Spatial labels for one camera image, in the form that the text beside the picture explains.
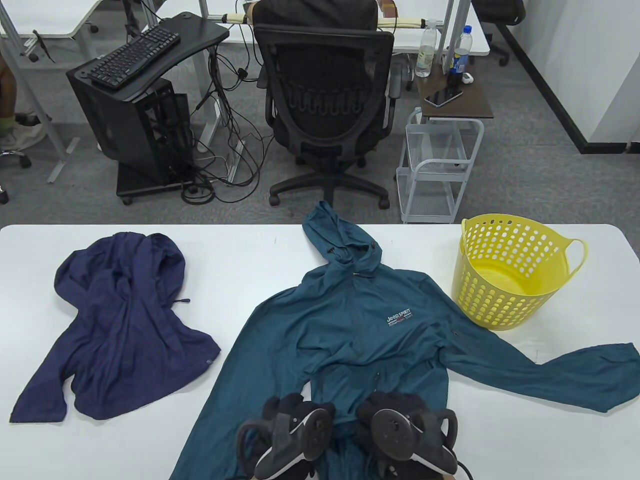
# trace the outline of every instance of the smartphone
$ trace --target smartphone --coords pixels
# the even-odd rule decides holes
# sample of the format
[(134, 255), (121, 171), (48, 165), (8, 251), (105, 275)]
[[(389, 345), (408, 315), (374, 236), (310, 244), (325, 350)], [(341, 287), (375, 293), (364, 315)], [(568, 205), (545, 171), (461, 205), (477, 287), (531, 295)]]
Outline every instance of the smartphone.
[(457, 99), (460, 95), (462, 95), (462, 90), (458, 87), (445, 87), (442, 90), (438, 90), (436, 93), (432, 93), (426, 97), (424, 101), (429, 105), (439, 108), (453, 99)]

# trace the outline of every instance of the chair wheel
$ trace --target chair wheel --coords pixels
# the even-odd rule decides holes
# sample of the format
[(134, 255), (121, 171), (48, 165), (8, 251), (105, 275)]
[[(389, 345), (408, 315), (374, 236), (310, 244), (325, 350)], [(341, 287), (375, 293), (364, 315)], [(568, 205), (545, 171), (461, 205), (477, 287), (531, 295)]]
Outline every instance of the chair wheel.
[(24, 157), (20, 157), (20, 168), (29, 168), (31, 166), (31, 160), (29, 157), (25, 155)]

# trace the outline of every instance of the basket handle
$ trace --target basket handle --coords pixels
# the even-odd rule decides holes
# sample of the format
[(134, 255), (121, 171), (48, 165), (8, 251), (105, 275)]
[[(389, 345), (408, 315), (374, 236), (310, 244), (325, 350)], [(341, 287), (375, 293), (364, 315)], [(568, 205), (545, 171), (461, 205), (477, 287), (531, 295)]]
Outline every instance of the basket handle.
[(582, 243), (582, 247), (584, 249), (584, 252), (582, 254), (582, 261), (580, 262), (580, 264), (573, 269), (573, 271), (569, 274), (569, 277), (566, 279), (566, 282), (564, 283), (565, 285), (569, 282), (569, 280), (571, 280), (573, 278), (573, 276), (578, 273), (578, 270), (580, 268), (582, 268), (582, 266), (584, 265), (584, 263), (587, 261), (587, 257), (589, 256), (589, 245), (587, 244), (587, 242), (585, 242), (584, 240), (580, 240), (579, 238), (571, 238), (568, 239), (569, 243), (566, 245), (566, 247), (564, 248), (564, 256), (566, 257), (566, 249), (569, 248), (569, 246), (573, 243), (573, 242), (580, 242)]

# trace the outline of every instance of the water bottle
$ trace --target water bottle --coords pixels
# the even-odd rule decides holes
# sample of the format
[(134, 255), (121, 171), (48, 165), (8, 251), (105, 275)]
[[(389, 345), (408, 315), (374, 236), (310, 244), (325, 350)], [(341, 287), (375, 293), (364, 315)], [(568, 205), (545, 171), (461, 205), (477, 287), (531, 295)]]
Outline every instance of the water bottle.
[(433, 56), (436, 52), (436, 40), (438, 38), (436, 22), (437, 20), (433, 19), (427, 21), (427, 28), (422, 34), (422, 40), (420, 41), (418, 60), (415, 62), (415, 74), (422, 78), (428, 77), (431, 74), (431, 64), (433, 63)]
[(458, 87), (462, 82), (462, 74), (465, 73), (472, 44), (471, 25), (467, 25), (456, 42), (456, 48), (453, 50), (451, 68), (447, 75), (447, 86)]

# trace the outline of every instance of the gray carpet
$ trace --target gray carpet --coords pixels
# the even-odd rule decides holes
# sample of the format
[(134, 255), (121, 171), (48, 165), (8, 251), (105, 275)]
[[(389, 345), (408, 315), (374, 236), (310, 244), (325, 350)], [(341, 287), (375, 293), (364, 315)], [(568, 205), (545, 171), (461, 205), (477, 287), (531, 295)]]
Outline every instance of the gray carpet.
[[(120, 3), (105, 0), (93, 15), (100, 27), (94, 34), (99, 52), (108, 52), (124, 41), (124, 14)], [(498, 43), (504, 43), (497, 35)], [(33, 167), (21, 170), (17, 161), (2, 159), (0, 182), (11, 196), (0, 205), (0, 227), (12, 223), (299, 223), (321, 198), (318, 190), (282, 195), (280, 207), (268, 204), (268, 188), (273, 183), (305, 172), (275, 142), (271, 145), (260, 184), (250, 198), (232, 205), (214, 201), (201, 207), (186, 205), (178, 193), (137, 198), (125, 207), (115, 196), (117, 165), (96, 149), (95, 138), (64, 75), (80, 57), (71, 40), (48, 41), (60, 67), (43, 69), (28, 65), (26, 75), (65, 143), (79, 136), (69, 162), (55, 184), (45, 181), (56, 158), (46, 140), (31, 148)], [(243, 47), (220, 49), (237, 66), (246, 62)], [(640, 158), (637, 155), (590, 155), (577, 152), (559, 121), (533, 82), (512, 57), (506, 68), (497, 58), (479, 58), (476, 72), (492, 104), (495, 120), (487, 121), (482, 147), (463, 199), (458, 221), (486, 212), (504, 212), (547, 223), (611, 223), (627, 236), (640, 253)], [(254, 64), (250, 74), (256, 74)], [(189, 94), (194, 106), (199, 101), (193, 64), (186, 61), (168, 77), (174, 88)], [(223, 78), (225, 84), (232, 77)], [(264, 134), (264, 93), (244, 84), (229, 95), (234, 108), (255, 122)], [(392, 177), (397, 166), (406, 117), (418, 105), (416, 92), (403, 94), (394, 122), (394, 132), (368, 155), (368, 165), (354, 172), (385, 186), (391, 193), (391, 208), (381, 211), (377, 200), (365, 195), (340, 191), (334, 206), (345, 218), (357, 223), (399, 223), (396, 184)], [(204, 123), (200, 112), (194, 115), (196, 130)], [(249, 132), (246, 123), (243, 131)], [(218, 140), (216, 152), (224, 152)], [(257, 146), (250, 143), (253, 151)], [(222, 165), (215, 166), (218, 175)], [(246, 178), (246, 168), (237, 180)], [(216, 186), (226, 199), (240, 198), (246, 188)]]

